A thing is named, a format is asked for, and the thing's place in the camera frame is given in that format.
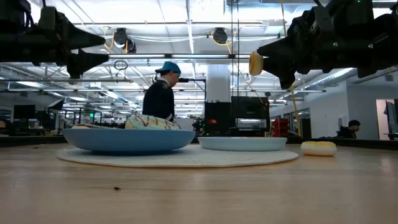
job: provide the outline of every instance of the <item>blue bowl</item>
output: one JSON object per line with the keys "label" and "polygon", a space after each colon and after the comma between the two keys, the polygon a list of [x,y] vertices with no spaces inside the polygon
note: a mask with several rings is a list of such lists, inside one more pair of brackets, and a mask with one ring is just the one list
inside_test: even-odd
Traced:
{"label": "blue bowl", "polygon": [[96,152],[165,152],[192,142],[193,131],[141,129],[64,129],[75,147]]}

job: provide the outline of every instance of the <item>person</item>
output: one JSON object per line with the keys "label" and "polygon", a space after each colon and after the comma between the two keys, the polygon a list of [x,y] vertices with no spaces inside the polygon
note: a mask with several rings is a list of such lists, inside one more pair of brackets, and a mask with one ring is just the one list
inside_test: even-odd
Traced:
{"label": "person", "polygon": [[145,93],[142,114],[173,122],[175,113],[172,87],[177,84],[181,70],[176,63],[165,62],[163,67],[155,72],[159,73],[160,77]]}
{"label": "person", "polygon": [[357,120],[352,120],[348,123],[348,127],[341,127],[340,131],[337,132],[339,138],[356,139],[356,132],[359,131],[361,123]]}

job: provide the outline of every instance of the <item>blue cap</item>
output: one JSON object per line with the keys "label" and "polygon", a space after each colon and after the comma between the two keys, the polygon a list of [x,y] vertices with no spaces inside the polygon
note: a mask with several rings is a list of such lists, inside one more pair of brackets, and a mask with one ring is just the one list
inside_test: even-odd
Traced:
{"label": "blue cap", "polygon": [[163,64],[163,68],[155,70],[156,73],[160,73],[167,70],[173,70],[175,73],[181,74],[180,67],[176,63],[173,62],[165,62]]}

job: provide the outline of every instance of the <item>wooden table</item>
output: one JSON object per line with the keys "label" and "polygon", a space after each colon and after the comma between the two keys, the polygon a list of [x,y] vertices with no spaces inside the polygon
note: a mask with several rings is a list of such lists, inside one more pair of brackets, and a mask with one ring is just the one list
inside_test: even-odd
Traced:
{"label": "wooden table", "polygon": [[398,223],[394,151],[341,147],[336,157],[268,166],[130,169],[58,160],[65,147],[0,149],[0,223]]}

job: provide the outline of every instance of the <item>round placemat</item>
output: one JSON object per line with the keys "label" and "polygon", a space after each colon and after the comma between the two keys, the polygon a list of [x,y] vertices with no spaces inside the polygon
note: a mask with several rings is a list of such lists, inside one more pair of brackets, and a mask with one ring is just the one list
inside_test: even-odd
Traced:
{"label": "round placemat", "polygon": [[57,157],[66,161],[116,167],[237,167],[273,164],[296,159],[290,151],[235,152],[214,151],[189,145],[169,154],[132,156],[96,154],[82,149],[64,149]]}

